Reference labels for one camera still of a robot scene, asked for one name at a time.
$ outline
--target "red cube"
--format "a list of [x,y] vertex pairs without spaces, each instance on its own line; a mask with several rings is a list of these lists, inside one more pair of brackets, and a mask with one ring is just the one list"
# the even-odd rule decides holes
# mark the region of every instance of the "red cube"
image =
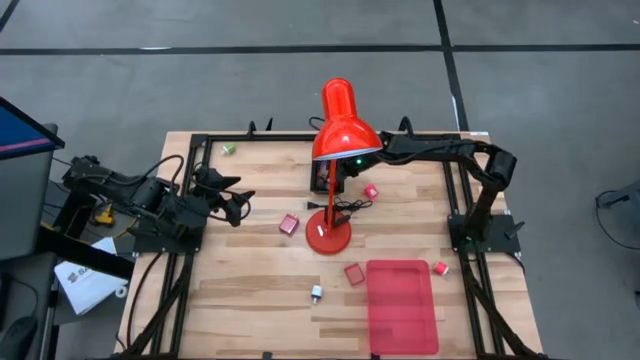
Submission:
[[373,184],[367,185],[367,187],[364,188],[364,194],[367,195],[369,200],[373,200],[378,197],[378,189],[376,189]]

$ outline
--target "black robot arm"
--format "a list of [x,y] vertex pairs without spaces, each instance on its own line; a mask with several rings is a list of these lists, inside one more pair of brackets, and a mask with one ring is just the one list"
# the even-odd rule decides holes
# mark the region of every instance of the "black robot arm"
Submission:
[[[495,145],[469,139],[419,141],[406,135],[387,132],[382,132],[380,138],[384,146],[382,150],[348,159],[340,164],[339,180],[347,176],[358,176],[379,163],[405,165],[412,161],[459,162],[482,184],[478,201],[468,209],[465,217],[466,236],[479,242],[487,239],[491,227],[491,206],[498,193],[509,186],[516,166],[517,159],[511,153]],[[475,155],[478,153],[489,156],[484,169],[476,161]]]
[[[181,163],[171,181],[148,176],[162,162],[174,158]],[[241,208],[254,192],[230,192],[226,188],[240,181],[239,177],[223,177],[215,169],[201,167],[196,177],[198,186],[179,195],[175,178],[183,162],[181,156],[172,155],[144,175],[127,176],[101,166],[95,156],[76,157],[62,179],[73,191],[104,197],[120,211],[139,217],[140,226],[132,231],[136,236],[144,233],[180,241],[189,234],[201,232],[208,217],[239,226]],[[232,196],[225,200],[221,193]],[[224,218],[210,215],[220,209],[226,214]]]

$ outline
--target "red translucent tray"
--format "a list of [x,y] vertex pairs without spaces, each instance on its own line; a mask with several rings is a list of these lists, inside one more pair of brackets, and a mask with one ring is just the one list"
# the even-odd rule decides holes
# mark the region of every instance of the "red translucent tray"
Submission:
[[367,300],[373,354],[438,353],[431,278],[425,261],[367,262]]

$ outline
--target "yellow object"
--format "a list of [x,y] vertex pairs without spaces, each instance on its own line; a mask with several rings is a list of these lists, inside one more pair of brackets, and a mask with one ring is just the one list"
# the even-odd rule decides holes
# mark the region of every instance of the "yellow object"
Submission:
[[133,229],[133,226],[138,222],[138,218],[133,219],[133,221],[131,222],[131,225],[129,225],[126,229],[122,230],[122,232],[120,232],[118,235],[113,236],[114,239],[117,239],[121,236],[123,236],[124,234],[127,233],[127,231],[129,229]]
[[98,225],[105,225],[109,227],[113,226],[113,224],[116,223],[116,220],[113,218],[113,209],[111,209],[111,204],[104,209],[102,214],[96,216],[93,220]]

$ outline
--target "wooden table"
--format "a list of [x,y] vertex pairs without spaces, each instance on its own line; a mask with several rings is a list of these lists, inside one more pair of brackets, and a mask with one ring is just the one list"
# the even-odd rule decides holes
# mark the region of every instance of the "wooden table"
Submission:
[[[486,134],[461,135],[488,141]],[[168,133],[162,156],[181,154],[186,158],[190,137],[189,132]],[[326,203],[326,197],[309,191],[312,144],[240,142],[236,143],[237,152],[229,157],[221,155],[221,146],[214,144],[211,166],[223,175],[242,177],[233,190],[256,190],[251,199],[253,211],[237,228],[209,221],[202,249],[195,257],[181,358],[259,358],[263,351],[271,351],[276,358],[368,359],[366,286],[351,287],[343,268],[357,262],[364,269],[373,259],[447,263],[451,268],[447,276],[431,277],[440,339],[440,353],[434,357],[475,358],[460,265],[446,226],[450,210],[441,163],[378,165],[348,179],[343,199],[363,198],[363,188],[369,183],[376,185],[380,195],[372,207],[352,217],[353,238],[348,248],[323,256],[308,247],[304,235],[306,220],[314,213],[306,210],[306,202]],[[486,158],[478,160],[483,165]],[[177,162],[165,163],[159,176],[169,179],[176,166]],[[455,164],[452,167],[458,203],[464,210],[458,169]],[[477,196],[479,184],[472,179],[471,185]],[[505,206],[500,197],[494,208],[503,211]],[[287,213],[301,220],[292,237],[278,231]],[[153,256],[137,260],[131,289],[138,287]],[[157,309],[166,257],[156,263],[144,283],[132,337]],[[502,254],[488,254],[487,261],[497,307],[525,344],[541,351],[522,269]],[[316,284],[325,294],[319,304],[312,305],[310,290]],[[120,326],[122,338],[133,292]],[[486,347],[492,351],[486,315],[482,310],[480,313]],[[167,319],[165,351],[171,338],[172,314]]]

